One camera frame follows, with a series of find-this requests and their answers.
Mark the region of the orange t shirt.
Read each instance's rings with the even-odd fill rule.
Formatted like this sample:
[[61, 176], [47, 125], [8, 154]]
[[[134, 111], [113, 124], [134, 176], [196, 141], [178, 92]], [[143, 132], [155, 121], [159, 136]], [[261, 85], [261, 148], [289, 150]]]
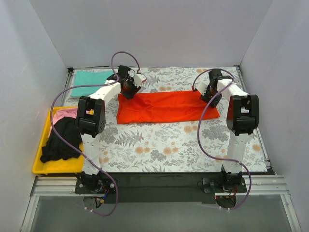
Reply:
[[137, 93], [128, 100], [118, 95], [118, 124], [197, 121], [206, 106], [198, 92]]

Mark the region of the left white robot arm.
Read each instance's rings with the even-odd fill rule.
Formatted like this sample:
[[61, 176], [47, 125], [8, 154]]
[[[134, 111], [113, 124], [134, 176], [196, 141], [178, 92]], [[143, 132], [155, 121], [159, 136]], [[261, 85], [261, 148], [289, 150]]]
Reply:
[[81, 133], [83, 154], [86, 155], [80, 176], [81, 184], [92, 193], [101, 192], [99, 138], [106, 125], [105, 107], [112, 98], [122, 94], [130, 100], [140, 90], [146, 77], [138, 69], [120, 65], [117, 74], [109, 76], [99, 90], [90, 96], [81, 96], [78, 102], [76, 125]]

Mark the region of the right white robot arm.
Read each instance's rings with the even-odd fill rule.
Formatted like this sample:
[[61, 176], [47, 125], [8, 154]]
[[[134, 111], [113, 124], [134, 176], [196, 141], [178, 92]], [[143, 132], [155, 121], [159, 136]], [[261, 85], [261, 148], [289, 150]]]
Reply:
[[229, 101], [226, 125], [229, 129], [229, 144], [226, 158], [220, 158], [222, 167], [214, 178], [201, 181], [205, 193], [236, 192], [245, 186], [242, 174], [247, 167], [243, 164], [246, 144], [259, 123], [259, 98], [239, 88], [234, 75], [224, 69], [211, 68], [205, 71], [209, 75], [209, 84], [193, 83], [192, 89], [200, 93], [200, 99], [206, 102], [205, 110], [215, 108], [221, 98]]

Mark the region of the folded teal t shirt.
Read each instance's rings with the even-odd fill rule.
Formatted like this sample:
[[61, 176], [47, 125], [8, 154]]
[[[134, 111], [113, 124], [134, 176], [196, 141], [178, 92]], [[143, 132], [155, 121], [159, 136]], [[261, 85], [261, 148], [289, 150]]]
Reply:
[[[108, 77], [113, 75], [112, 71], [102, 72], [88, 72], [88, 71], [77, 71], [75, 74], [73, 86], [83, 85], [103, 85], [105, 84]], [[80, 98], [81, 96], [89, 96], [100, 89], [98, 87], [79, 87], [71, 90], [70, 96], [72, 98]]]

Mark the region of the floral patterned table mat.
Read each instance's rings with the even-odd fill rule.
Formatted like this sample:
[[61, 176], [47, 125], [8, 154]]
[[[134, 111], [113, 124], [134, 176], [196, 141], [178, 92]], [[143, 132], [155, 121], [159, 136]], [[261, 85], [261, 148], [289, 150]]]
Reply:
[[[142, 68], [147, 77], [139, 93], [191, 90], [199, 73], [209, 68]], [[217, 105], [220, 117], [205, 120], [200, 139], [208, 154], [226, 158], [229, 131], [228, 101]], [[106, 106], [106, 126], [99, 139], [99, 162], [106, 172], [217, 172], [222, 162], [207, 157], [197, 143], [198, 121], [176, 123], [117, 124], [118, 100]], [[243, 163], [250, 172], [270, 168], [258, 131], [249, 137]]]

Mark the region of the pink t shirt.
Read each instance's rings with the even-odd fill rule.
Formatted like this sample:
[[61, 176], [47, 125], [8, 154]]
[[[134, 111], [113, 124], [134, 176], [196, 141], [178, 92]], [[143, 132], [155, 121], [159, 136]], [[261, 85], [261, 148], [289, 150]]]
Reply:
[[76, 119], [77, 116], [77, 108], [63, 108], [56, 110], [55, 114], [53, 115], [52, 121], [54, 126], [56, 123], [64, 117], [71, 117]]

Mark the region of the black t shirt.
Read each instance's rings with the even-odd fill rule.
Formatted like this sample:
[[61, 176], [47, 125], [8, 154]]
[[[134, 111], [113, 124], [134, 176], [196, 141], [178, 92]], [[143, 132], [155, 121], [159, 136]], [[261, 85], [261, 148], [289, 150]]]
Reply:
[[[71, 117], [64, 117], [59, 120], [54, 126], [56, 131], [75, 148], [79, 149], [82, 143], [82, 138], [79, 129], [75, 125], [75, 119]], [[52, 160], [68, 160], [70, 158], [79, 158], [80, 153], [64, 143], [54, 132], [47, 140], [46, 146], [42, 147], [42, 156], [40, 158], [42, 163]]]

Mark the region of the yellow plastic tray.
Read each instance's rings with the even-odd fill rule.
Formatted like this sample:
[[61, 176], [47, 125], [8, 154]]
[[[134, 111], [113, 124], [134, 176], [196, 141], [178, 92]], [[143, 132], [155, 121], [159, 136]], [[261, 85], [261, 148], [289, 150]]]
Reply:
[[42, 156], [42, 147], [46, 145], [48, 135], [50, 133], [50, 111], [47, 113], [45, 125], [42, 131], [41, 139], [37, 149], [37, 153], [32, 166], [32, 172], [35, 175], [39, 174], [76, 174], [82, 171], [84, 164], [84, 157], [82, 155], [79, 158], [70, 158], [68, 160], [52, 160], [46, 163], [42, 163], [40, 158]]

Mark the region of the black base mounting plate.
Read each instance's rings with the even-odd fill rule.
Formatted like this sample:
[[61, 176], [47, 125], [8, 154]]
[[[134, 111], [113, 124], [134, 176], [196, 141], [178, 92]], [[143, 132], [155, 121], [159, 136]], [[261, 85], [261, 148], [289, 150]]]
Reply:
[[246, 193], [248, 181], [240, 179], [235, 185], [222, 173], [110, 173], [86, 176], [79, 174], [76, 194], [102, 196], [106, 203], [215, 203], [215, 194]]

